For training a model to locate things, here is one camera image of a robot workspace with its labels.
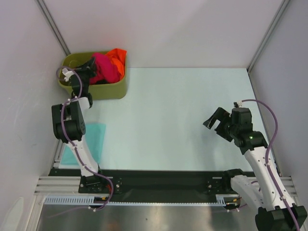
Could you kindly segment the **magenta red t shirt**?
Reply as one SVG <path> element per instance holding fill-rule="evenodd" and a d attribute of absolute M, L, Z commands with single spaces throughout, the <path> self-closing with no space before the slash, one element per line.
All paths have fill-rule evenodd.
<path fill-rule="evenodd" d="M 102 53 L 95 52 L 92 57 L 96 58 L 96 72 L 95 76 L 90 78 L 90 84 L 95 85 L 97 81 L 106 80 L 110 84 L 119 81 L 119 72 L 117 67 L 111 63 L 109 58 Z"/>

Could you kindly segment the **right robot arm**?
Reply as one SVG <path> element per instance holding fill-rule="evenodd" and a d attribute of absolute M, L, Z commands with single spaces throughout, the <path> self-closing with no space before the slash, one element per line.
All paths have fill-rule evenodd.
<path fill-rule="evenodd" d="M 259 231 L 298 231 L 308 213 L 296 204 L 286 190 L 270 159 L 269 146 L 260 131 L 253 130 L 252 114 L 248 108 L 234 107 L 229 113 L 219 107 L 203 125 L 225 140 L 234 142 L 248 161 L 258 187 L 240 169 L 224 171 L 222 188 L 227 193 L 237 192 L 253 210 Z"/>

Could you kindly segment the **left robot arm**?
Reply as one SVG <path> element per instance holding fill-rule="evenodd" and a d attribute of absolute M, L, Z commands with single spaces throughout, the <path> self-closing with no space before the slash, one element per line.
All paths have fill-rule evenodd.
<path fill-rule="evenodd" d="M 59 80 L 71 87 L 69 98 L 63 104 L 51 107 L 53 133 L 73 152 L 80 167 L 81 176 L 90 178 L 99 173 L 100 167 L 92 157 L 85 140 L 84 112 L 93 106 L 89 92 L 90 78 L 96 75 L 96 59 L 91 57 L 77 67 L 61 66 L 56 73 Z"/>

